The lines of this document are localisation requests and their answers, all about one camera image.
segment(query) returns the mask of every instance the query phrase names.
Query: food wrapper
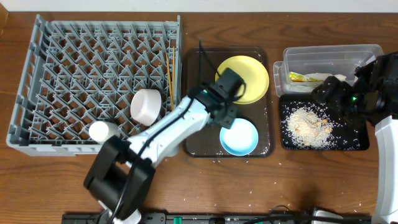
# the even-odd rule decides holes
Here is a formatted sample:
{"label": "food wrapper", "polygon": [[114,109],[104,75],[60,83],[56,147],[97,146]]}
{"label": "food wrapper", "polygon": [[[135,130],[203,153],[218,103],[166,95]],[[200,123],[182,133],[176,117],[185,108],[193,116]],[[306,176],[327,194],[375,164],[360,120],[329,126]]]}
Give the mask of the food wrapper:
{"label": "food wrapper", "polygon": [[322,80],[317,80],[315,78],[307,77],[295,72],[290,72],[289,77],[293,82],[322,82]]}

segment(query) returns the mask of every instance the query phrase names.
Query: wooden tabletop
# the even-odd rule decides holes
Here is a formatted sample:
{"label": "wooden tabletop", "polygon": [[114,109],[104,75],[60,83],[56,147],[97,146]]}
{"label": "wooden tabletop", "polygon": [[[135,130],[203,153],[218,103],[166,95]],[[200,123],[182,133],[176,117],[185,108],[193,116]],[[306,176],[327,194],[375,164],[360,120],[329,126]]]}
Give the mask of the wooden tabletop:
{"label": "wooden tabletop", "polygon": [[[40,13],[46,20],[175,21],[177,13]],[[181,13],[184,51],[259,46],[269,67],[287,47],[379,44],[398,50],[398,14]],[[60,223],[64,212],[98,212],[83,187],[95,156],[29,157],[6,145],[36,13],[9,14],[0,37],[0,223]],[[287,151],[280,145],[278,97],[271,85],[276,149],[267,159],[193,159],[181,151],[157,168],[145,207],[170,213],[266,213],[276,205],[372,214],[377,143],[363,152]]]}

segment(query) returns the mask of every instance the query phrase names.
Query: light blue bowl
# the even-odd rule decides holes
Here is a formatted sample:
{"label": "light blue bowl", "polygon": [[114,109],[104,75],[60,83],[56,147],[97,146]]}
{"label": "light blue bowl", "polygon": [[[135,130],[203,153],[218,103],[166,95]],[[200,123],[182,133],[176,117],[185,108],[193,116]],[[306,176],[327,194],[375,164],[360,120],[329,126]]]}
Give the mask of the light blue bowl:
{"label": "light blue bowl", "polygon": [[259,133],[250,121],[236,118],[231,129],[221,128],[220,142],[230,154],[245,156],[256,148],[259,142]]}

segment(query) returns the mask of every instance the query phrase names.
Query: dish rack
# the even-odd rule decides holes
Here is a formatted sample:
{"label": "dish rack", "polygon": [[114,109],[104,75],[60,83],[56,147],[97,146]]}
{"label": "dish rack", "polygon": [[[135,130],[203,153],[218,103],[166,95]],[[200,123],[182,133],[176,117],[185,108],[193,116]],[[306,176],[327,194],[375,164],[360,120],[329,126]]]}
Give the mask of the dish rack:
{"label": "dish rack", "polygon": [[[101,145],[88,135],[95,121],[117,124],[122,139],[145,130],[131,119],[131,100],[142,88],[159,90],[158,120],[179,104],[181,33],[180,16],[176,22],[47,22],[37,15],[7,145],[30,156],[96,154]],[[175,69],[174,102],[167,69]]]}

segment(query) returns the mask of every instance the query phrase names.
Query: yellow plate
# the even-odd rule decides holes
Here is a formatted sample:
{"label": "yellow plate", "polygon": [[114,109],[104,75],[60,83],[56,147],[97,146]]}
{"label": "yellow plate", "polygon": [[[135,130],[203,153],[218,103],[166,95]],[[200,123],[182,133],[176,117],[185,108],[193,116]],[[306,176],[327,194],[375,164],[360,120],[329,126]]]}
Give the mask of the yellow plate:
{"label": "yellow plate", "polygon": [[[266,94],[269,86],[269,77],[266,68],[256,59],[248,56],[234,56],[225,60],[217,71],[222,74],[227,68],[232,69],[246,83],[246,92],[238,100],[237,104],[250,104],[260,100]],[[238,91],[238,96],[243,94],[244,87]]]}

